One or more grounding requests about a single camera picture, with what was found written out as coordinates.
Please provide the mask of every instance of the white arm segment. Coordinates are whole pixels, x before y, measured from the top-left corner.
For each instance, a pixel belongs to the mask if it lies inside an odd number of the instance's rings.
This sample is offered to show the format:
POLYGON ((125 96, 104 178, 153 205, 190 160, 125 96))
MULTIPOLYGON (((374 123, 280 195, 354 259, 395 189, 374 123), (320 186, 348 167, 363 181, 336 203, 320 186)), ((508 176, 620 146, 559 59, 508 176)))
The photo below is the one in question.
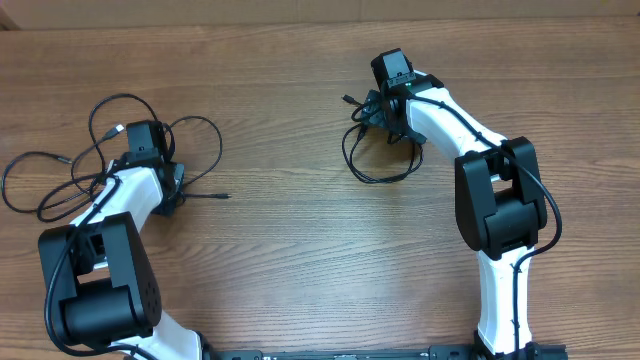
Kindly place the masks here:
MULTIPOLYGON (((495 145, 506 138, 484 127, 453 101, 445 88, 431 88, 416 94, 418 97, 443 101, 462 115, 471 126, 495 145)), ((407 101, 407 121, 416 132, 423 134, 451 162, 469 151, 482 152, 489 147, 478 141, 458 119, 445 109, 421 102, 407 101)), ((502 254, 502 259, 491 260, 484 252, 477 253, 480 265, 480 291, 482 313, 478 323, 480 338, 493 353, 515 351, 513 328, 513 267, 512 265, 532 249, 521 247, 502 254)), ((529 262, 522 266, 518 275, 518 321, 520 323, 520 348, 531 341, 531 331, 527 322, 527 276, 529 262)))
MULTIPOLYGON (((513 265, 526 253, 533 251, 521 247, 502 254, 502 259, 491 260, 478 251, 480 265, 480 296, 482 312, 478 322, 478 335, 494 355, 515 351, 513 327, 513 265)), ((520 323, 520 349, 531 341, 532 335, 527 321, 527 279, 529 263, 525 260, 518 275, 518 322, 520 323)))
MULTIPOLYGON (((102 208, 102 211, 96 214, 89 223, 101 222, 109 215, 128 211, 133 217, 138 232, 140 232, 151 211, 162 202, 162 188, 155 170, 136 167, 118 171, 115 175, 122 181, 120 187, 102 208)), ((115 180, 107 179, 107 186, 96 199, 96 203, 102 201, 114 186, 115 180)), ((79 224, 91 210, 92 208, 87 209, 82 215, 75 218, 71 224, 79 224)), ((96 264, 94 268, 106 267, 107 262, 96 264)), ((198 334, 180 326, 164 311, 160 317, 160 322, 153 328, 152 336, 146 338, 134 336, 114 342, 112 345, 115 344, 137 345, 158 359, 201 360, 202 358, 198 334)), ((140 355, 135 355, 134 357, 136 359, 144 359, 140 355)))
MULTIPOLYGON (((120 170, 115 173, 122 183, 118 191, 111 197, 109 202, 96 214, 90 224, 98 223, 109 215, 130 212, 136 224, 138 232, 151 214, 151 211, 162 201, 162 188, 156 176, 156 172, 151 168, 135 167, 132 169, 120 170)), ((114 179, 107 179, 107 186, 96 199, 96 203, 102 201, 109 190, 115 186, 114 179)), ((75 218, 71 225, 78 225, 91 212, 90 207, 82 215, 75 218)))
MULTIPOLYGON (((471 115, 453 101, 449 90, 445 88, 431 88, 417 93, 416 96, 444 101, 445 104, 458 111, 471 126, 496 145, 500 145, 502 140, 507 139, 482 126, 472 118, 471 115)), ((489 149, 487 145, 477 141, 476 137, 450 112, 439 108, 437 105, 418 100, 409 100, 407 101, 407 120, 414 131, 426 136, 427 140, 431 141, 451 163, 458 156, 462 156, 471 150, 482 152, 489 149)))
MULTIPOLYGON (((202 345, 200 336, 194 331, 180 326, 169 314, 162 312, 160 322, 153 328, 153 335, 141 338, 139 336, 119 340, 111 345, 129 344, 139 346, 140 349, 155 358, 171 360, 201 360, 202 345)), ((136 359, 145 359, 134 355, 136 359)))

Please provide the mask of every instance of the wooden table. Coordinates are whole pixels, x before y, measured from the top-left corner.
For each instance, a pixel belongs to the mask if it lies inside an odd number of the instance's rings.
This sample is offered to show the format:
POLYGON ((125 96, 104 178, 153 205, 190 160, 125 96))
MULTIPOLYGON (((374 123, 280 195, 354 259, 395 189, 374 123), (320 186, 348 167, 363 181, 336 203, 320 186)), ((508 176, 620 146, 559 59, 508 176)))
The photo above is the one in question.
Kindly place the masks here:
MULTIPOLYGON (((233 198, 190 200, 142 231, 166 311, 219 349, 468 343, 479 281, 455 223, 452 166, 428 145, 405 181, 364 185, 340 151, 353 110, 340 97, 362 99, 375 86, 370 60, 401 47, 477 119, 536 146, 565 231, 534 261, 535 339, 576 359, 637 358, 639 34, 635 17, 3 32, 0 164, 27 150, 74 156, 90 144, 90 109, 113 93, 143 97, 166 122, 210 117, 224 155, 192 191, 233 198)), ((96 132, 148 117, 123 100, 99 113, 96 132)), ((401 171, 408 148, 374 134, 357 165, 401 171)), ((213 135, 176 128, 188 175, 214 159, 213 135)), ((104 148, 117 157, 125 137, 104 148)), ((25 161, 9 196, 35 206, 68 171, 25 161)), ((5 206, 0 218, 0 357, 66 358, 43 326, 37 239, 70 219, 42 224, 5 206)))

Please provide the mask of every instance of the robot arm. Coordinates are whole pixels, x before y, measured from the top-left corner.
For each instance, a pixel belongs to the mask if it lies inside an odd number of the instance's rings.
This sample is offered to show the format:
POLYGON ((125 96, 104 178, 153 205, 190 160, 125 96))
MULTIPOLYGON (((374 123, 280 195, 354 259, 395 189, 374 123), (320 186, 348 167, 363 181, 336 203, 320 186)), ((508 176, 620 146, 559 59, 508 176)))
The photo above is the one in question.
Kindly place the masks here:
MULTIPOLYGON (((411 134, 414 141, 428 139, 455 165, 456 221, 465 242, 478 252, 480 267, 482 313, 477 338, 489 357, 514 353, 513 268, 534 250, 537 233, 546 224, 542 194, 493 147, 478 141, 450 110, 420 98, 446 104, 539 178, 533 146, 524 138, 507 141, 484 127, 455 103, 441 81, 415 71, 400 49, 381 54, 371 66, 380 92, 391 99, 380 105, 384 114, 379 116, 385 117, 387 127, 411 134), (500 180, 513 180, 512 187, 494 193, 492 182, 500 180)), ((529 263, 527 259, 521 265, 518 275, 518 349, 532 340, 527 322, 529 263)))
POLYGON ((166 160, 170 155, 159 123, 130 124, 127 132, 130 151, 120 160, 124 164, 110 164, 110 170, 114 166, 121 170, 114 169, 94 202, 101 204, 100 211, 93 213, 90 207, 69 226, 45 231, 38 242, 49 284, 69 234, 79 232, 53 292, 55 336, 67 346, 132 345, 142 350, 133 355, 135 359, 146 359, 143 352, 156 359, 210 358, 206 340, 162 310, 160 291, 139 237, 151 213, 173 212, 183 165, 166 160), (78 282, 78 276, 103 267, 109 268, 109 278, 78 282))

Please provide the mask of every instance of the cardboard box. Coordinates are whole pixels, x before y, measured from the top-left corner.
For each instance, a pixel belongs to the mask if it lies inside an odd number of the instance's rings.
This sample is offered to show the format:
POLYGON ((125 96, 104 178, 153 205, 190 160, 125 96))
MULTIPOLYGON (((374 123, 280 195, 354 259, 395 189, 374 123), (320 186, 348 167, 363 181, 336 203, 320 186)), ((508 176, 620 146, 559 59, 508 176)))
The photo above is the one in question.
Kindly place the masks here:
POLYGON ((0 9, 13 25, 8 27, 34 30, 632 16, 640 12, 640 0, 0 0, 0 9))

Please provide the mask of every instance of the cable connector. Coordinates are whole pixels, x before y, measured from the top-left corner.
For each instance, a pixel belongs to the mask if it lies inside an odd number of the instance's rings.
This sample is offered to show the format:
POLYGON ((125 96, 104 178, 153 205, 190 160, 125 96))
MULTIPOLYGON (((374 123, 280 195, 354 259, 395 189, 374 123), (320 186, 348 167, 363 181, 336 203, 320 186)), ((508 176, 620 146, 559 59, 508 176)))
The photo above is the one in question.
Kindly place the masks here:
POLYGON ((73 160, 72 160, 72 159, 70 159, 70 158, 68 158, 68 157, 66 157, 66 156, 58 156, 58 157, 56 158, 56 160, 58 160, 58 161, 60 161, 60 162, 63 162, 63 163, 65 163, 65 164, 69 164, 69 165, 71 165, 71 163, 73 163, 73 160))
POLYGON ((102 139, 104 139, 104 140, 113 139, 114 137, 118 136, 118 134, 120 134, 123 131, 124 131, 124 126, 122 126, 122 124, 118 124, 118 125, 114 126, 113 128, 111 128, 111 130, 107 131, 104 134, 104 136, 102 137, 102 139))
POLYGON ((362 105, 360 102, 358 102, 358 100, 354 99, 353 97, 351 97, 349 95, 344 95, 342 97, 342 100, 344 100, 347 104, 351 104, 351 105, 355 105, 355 106, 362 105))

